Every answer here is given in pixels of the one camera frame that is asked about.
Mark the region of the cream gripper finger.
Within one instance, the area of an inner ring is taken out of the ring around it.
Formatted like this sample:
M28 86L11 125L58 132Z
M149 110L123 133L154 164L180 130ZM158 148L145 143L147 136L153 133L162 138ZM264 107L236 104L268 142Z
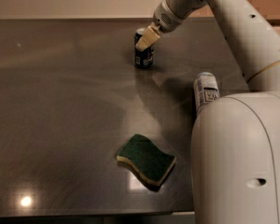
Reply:
M140 39L137 41L135 48L139 51L144 51L148 47L152 46L160 38L160 26L152 22L143 32Z

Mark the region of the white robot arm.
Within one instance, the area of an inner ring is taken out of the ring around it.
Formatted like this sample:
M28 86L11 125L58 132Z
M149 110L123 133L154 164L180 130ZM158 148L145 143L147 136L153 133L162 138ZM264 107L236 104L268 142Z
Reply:
M247 93L197 115L191 135L196 224L280 224L280 35L247 0L163 0L137 44L144 50L210 6Z

